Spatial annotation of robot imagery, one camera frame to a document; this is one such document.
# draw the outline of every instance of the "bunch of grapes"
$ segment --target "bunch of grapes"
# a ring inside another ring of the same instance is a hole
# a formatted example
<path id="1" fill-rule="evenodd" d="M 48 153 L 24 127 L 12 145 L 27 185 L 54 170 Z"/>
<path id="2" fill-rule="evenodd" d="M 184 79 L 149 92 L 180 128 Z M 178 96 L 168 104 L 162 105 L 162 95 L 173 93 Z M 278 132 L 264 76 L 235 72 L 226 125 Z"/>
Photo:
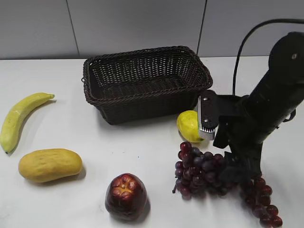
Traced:
<path id="1" fill-rule="evenodd" d="M 202 153 L 197 147 L 192 147 L 190 142 L 183 142 L 178 157 L 181 161 L 175 164 L 177 180 L 172 192 L 180 191 L 183 199 L 202 197 L 206 192 L 224 196 L 235 186 L 219 180 L 219 174 L 226 166 L 221 154 Z"/>
<path id="2" fill-rule="evenodd" d="M 175 163 L 177 180 L 173 193 L 178 190 L 185 200 L 190 200 L 192 196 L 203 197 L 206 192 L 224 196 L 240 185 L 246 205 L 254 216 L 260 219 L 261 226 L 282 226 L 282 219 L 277 216 L 278 208 L 270 204 L 272 189 L 262 177 L 241 184 L 222 182 L 219 180 L 219 174 L 227 166 L 224 157 L 221 154 L 213 155 L 211 152 L 202 153 L 197 147 L 192 147 L 190 142 L 180 144 L 178 158 L 181 161 Z"/>
<path id="3" fill-rule="evenodd" d="M 253 215 L 260 219 L 261 226 L 267 228 L 282 226 L 282 219 L 278 217 L 278 208 L 270 204 L 272 189 L 266 185 L 262 177 L 241 183 L 240 187 L 246 205 L 252 210 Z"/>

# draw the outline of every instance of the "white wall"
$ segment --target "white wall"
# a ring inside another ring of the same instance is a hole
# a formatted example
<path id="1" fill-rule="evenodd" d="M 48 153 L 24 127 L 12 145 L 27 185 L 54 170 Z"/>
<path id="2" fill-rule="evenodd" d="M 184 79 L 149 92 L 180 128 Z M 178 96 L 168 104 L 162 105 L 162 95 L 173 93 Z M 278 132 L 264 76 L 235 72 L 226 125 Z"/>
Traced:
<path id="1" fill-rule="evenodd" d="M 205 0 L 0 3 L 0 59 L 87 58 L 174 45 L 196 51 L 205 6 Z M 199 55 L 235 56 L 242 38 L 253 26 L 263 20 L 287 17 L 304 19 L 304 1 L 208 0 Z M 304 25 L 261 28 L 249 39 L 243 55 L 268 55 L 275 42 L 293 30 L 304 32 Z"/>

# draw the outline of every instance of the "lemon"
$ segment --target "lemon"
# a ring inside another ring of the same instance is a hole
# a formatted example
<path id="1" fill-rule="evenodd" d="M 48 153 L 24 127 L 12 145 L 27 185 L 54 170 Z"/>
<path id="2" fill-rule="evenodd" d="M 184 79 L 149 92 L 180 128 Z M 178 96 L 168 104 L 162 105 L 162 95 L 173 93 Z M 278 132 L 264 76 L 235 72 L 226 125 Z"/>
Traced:
<path id="1" fill-rule="evenodd" d="M 189 110 L 177 117 L 177 127 L 181 135 L 191 143 L 199 143 L 204 139 L 199 136 L 198 113 Z"/>

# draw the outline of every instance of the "apple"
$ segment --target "apple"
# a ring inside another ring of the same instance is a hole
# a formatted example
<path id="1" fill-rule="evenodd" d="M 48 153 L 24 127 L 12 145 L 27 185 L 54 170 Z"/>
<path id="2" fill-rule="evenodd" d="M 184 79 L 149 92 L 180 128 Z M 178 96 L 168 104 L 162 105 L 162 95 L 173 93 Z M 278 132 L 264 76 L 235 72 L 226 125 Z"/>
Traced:
<path id="1" fill-rule="evenodd" d="M 143 182 L 133 174 L 124 173 L 110 183 L 105 197 L 105 208 L 114 217 L 136 220 L 144 211 L 147 191 Z"/>

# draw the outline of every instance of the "basket rim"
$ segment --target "basket rim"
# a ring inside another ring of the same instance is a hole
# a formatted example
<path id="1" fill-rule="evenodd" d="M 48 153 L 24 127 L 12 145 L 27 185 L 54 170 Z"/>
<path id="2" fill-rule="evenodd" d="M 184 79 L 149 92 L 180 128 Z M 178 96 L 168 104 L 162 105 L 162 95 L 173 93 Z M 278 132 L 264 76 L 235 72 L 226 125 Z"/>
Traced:
<path id="1" fill-rule="evenodd" d="M 171 88 L 171 89 L 163 89 L 161 91 L 152 91 L 148 93 L 143 94 L 136 94 L 136 95 L 127 95 L 124 97 L 114 97 L 114 98 L 97 98 L 92 95 L 91 91 L 91 85 L 90 85 L 90 74 L 89 74 L 89 66 L 92 62 L 96 60 L 102 60 L 102 59 L 112 59 L 117 57 L 125 57 L 125 56 L 131 56 L 131 55 L 137 55 L 137 54 L 144 54 L 146 52 L 153 53 L 153 52 L 160 52 L 160 51 L 166 51 L 166 50 L 181 50 L 185 51 L 188 54 L 190 54 L 193 58 L 193 60 L 197 61 L 198 64 L 201 65 L 202 69 L 204 70 L 206 74 L 206 84 L 198 84 L 198 85 L 190 85 L 190 86 L 182 86 L 179 88 Z M 206 89 L 209 89 L 213 84 L 213 79 L 210 75 L 210 72 L 208 68 L 202 63 L 200 58 L 192 51 L 189 47 L 186 46 L 171 46 L 171 47 L 158 47 L 158 48 L 149 48 L 149 49 L 142 49 L 142 50 L 136 50 L 136 51 L 130 51 L 130 52 L 122 52 L 122 53 L 115 53 L 115 54 L 105 54 L 105 55 L 99 55 L 95 57 L 88 58 L 84 62 L 83 67 L 83 78 L 82 82 L 84 83 L 84 91 L 85 91 L 85 97 L 88 103 L 94 105 L 94 106 L 100 106 L 100 105 L 108 105 L 108 104 L 114 104 L 114 103 L 120 103 L 120 102 L 131 102 L 131 101 L 137 101 L 145 98 L 155 98 L 161 95 L 173 95 L 177 93 L 186 93 L 186 92 L 200 92 Z"/>

